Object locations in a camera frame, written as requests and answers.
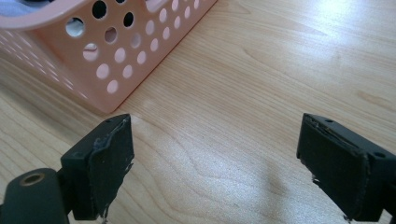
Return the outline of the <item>white cloth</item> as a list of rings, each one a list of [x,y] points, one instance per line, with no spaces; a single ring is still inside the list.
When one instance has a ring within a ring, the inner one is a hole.
[[[0,16],[19,17],[33,13],[46,3],[33,0],[0,0]]]

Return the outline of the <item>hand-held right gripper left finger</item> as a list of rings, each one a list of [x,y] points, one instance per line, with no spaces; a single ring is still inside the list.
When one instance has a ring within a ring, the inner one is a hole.
[[[131,116],[106,119],[61,157],[66,209],[76,220],[106,217],[133,165]]]

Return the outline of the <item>pink perforated plastic basket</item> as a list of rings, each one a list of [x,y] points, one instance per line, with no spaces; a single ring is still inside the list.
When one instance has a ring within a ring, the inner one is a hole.
[[[102,113],[113,112],[217,0],[53,0],[0,6],[0,57]]]

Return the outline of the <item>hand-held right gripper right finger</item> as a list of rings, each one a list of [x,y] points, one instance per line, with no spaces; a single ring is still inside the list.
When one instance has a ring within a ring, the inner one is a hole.
[[[297,158],[346,219],[396,222],[396,155],[340,123],[303,114]]]

